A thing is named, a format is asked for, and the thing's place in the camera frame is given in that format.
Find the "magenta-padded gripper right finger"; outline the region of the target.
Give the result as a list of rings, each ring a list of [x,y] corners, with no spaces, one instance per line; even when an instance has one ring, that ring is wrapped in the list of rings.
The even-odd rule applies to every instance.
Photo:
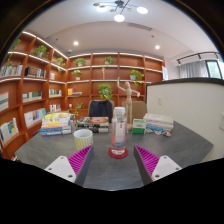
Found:
[[[181,170],[181,167],[167,155],[159,157],[137,145],[134,146],[133,155],[144,185]]]

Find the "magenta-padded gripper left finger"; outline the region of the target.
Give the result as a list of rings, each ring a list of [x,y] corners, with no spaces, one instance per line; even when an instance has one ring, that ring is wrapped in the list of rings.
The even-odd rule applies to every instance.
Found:
[[[82,186],[85,182],[93,155],[93,147],[88,146],[68,157],[59,156],[45,170],[76,185]]]

